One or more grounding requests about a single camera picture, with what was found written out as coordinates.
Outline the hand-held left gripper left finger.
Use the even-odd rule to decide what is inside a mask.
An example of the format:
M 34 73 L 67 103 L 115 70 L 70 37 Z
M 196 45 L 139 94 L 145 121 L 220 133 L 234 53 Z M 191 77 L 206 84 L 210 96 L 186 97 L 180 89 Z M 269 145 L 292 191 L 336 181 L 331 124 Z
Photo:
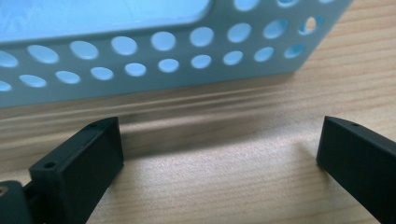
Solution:
M 119 120 L 97 120 L 29 168 L 25 188 L 38 224 L 85 224 L 123 167 Z

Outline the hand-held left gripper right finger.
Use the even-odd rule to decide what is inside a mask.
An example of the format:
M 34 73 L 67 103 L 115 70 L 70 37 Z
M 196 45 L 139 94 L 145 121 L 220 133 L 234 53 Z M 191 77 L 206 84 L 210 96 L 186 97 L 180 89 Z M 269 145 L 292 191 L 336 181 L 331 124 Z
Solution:
M 396 143 L 345 119 L 325 117 L 317 163 L 381 224 L 396 224 Z

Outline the light blue perforated plastic basket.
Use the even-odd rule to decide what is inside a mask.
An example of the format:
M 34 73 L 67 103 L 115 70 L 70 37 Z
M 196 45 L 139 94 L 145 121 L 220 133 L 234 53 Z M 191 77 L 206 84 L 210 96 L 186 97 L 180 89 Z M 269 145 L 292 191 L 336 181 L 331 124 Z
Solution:
M 298 70 L 352 0 L 0 0 L 0 108 Z

